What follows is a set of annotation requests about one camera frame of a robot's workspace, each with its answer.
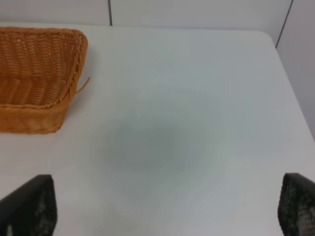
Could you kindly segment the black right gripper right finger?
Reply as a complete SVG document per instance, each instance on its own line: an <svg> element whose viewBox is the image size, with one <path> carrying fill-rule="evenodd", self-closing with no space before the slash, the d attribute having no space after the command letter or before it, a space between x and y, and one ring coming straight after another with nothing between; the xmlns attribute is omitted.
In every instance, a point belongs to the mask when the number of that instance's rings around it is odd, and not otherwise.
<svg viewBox="0 0 315 236"><path fill-rule="evenodd" d="M299 173L283 177L278 221L285 236L315 234L315 183Z"/></svg>

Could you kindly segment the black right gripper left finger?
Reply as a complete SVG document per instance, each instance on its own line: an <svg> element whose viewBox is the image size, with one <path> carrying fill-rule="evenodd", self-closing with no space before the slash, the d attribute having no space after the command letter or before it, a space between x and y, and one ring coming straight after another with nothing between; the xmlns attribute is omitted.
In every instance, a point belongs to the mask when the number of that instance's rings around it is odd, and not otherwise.
<svg viewBox="0 0 315 236"><path fill-rule="evenodd" d="M2 236L52 236L57 220L51 175L37 175L0 200Z"/></svg>

